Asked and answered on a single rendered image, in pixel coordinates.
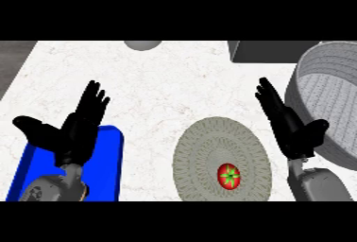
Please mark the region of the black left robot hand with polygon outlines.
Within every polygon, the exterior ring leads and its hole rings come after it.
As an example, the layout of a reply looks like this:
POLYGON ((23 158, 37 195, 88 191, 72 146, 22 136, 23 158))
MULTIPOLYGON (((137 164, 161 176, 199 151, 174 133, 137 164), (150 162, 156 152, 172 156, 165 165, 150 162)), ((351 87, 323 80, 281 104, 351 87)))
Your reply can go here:
POLYGON ((68 164, 84 165, 90 160, 109 102, 110 98, 100 90, 100 83, 91 80, 75 112, 68 115, 59 129, 26 115, 13 119, 13 125, 22 131, 28 143, 54 153, 56 167, 68 164))

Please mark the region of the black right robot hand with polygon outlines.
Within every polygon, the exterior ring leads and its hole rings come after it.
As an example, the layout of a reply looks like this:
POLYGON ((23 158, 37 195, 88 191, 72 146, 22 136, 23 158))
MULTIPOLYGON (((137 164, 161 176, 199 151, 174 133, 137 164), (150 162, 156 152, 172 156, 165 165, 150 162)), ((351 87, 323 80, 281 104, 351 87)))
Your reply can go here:
POLYGON ((329 122, 317 119, 308 124, 284 105, 280 95, 267 78, 259 78, 255 97, 259 101, 277 146, 289 160, 314 157, 314 149, 323 144, 329 122))

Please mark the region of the grey woven basket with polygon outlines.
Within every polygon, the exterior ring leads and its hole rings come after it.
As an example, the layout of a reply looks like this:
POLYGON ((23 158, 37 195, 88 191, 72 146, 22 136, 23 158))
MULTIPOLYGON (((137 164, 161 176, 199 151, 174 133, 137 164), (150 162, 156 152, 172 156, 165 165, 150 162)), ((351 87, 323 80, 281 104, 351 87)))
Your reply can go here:
POLYGON ((302 54, 284 92, 284 103, 304 123, 329 122, 315 153, 357 171, 357 42, 317 44, 302 54))

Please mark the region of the red tomato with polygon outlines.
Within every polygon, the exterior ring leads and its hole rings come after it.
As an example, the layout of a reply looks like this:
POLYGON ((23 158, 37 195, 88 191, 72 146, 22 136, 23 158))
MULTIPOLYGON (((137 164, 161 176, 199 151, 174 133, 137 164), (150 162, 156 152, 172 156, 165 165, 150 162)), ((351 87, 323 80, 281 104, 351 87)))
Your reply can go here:
POLYGON ((240 185, 240 170, 231 164, 222 164, 217 169, 217 182, 225 190, 234 190, 240 185))

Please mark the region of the round beige woven placemat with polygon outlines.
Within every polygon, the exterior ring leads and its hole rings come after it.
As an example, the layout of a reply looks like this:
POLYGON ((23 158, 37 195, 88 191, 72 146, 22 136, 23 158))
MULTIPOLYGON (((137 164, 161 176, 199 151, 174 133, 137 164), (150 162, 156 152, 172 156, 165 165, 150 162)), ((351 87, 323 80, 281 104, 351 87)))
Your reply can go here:
POLYGON ((172 178, 183 201, 267 201, 271 189, 268 155, 251 129, 225 117, 208 117, 186 129, 172 155, 172 178), (217 169, 240 170, 240 185, 225 190, 217 169))

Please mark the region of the blue cutting board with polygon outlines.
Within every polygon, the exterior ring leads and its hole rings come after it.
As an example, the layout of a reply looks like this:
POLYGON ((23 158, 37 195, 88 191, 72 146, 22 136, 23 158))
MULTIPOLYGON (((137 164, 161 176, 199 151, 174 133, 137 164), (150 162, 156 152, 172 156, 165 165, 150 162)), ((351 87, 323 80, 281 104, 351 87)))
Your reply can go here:
MULTIPOLYGON (((84 164, 85 201, 118 201, 124 136, 115 126, 100 126, 91 158, 84 164)), ((54 154, 26 144, 6 201, 17 201, 26 186, 41 175, 63 175, 54 154)))

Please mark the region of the dark grey appliance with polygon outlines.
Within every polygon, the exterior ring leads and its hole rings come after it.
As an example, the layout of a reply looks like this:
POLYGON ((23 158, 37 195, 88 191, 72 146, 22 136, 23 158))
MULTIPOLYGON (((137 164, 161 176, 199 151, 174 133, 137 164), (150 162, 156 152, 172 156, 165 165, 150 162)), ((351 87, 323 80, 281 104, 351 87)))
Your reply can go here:
POLYGON ((228 41, 233 63, 296 63, 318 41, 228 41))

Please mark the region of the grey round object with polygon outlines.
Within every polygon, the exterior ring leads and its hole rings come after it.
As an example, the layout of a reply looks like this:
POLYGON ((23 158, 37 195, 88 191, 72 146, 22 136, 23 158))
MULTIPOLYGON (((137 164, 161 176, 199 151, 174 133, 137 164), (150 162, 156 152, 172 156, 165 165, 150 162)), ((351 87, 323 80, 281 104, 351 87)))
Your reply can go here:
POLYGON ((124 43, 133 50, 146 51, 153 49, 161 41, 125 41, 124 43))

